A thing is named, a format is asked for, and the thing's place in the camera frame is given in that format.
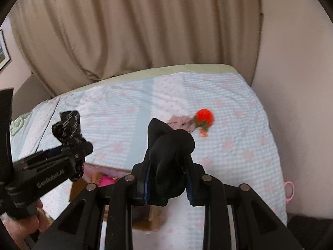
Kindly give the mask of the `person's left hand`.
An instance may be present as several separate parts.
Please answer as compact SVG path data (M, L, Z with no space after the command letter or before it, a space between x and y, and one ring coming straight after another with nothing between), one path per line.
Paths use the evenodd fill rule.
M7 214L1 216L1 221L20 249L29 249L29 246L25 242L25 238L30 236L30 234L35 233L36 231L43 234L50 227L49 218L43 210L43 204L40 199L36 201L36 206L36 216L28 216L27 218L20 220L13 220L9 218Z

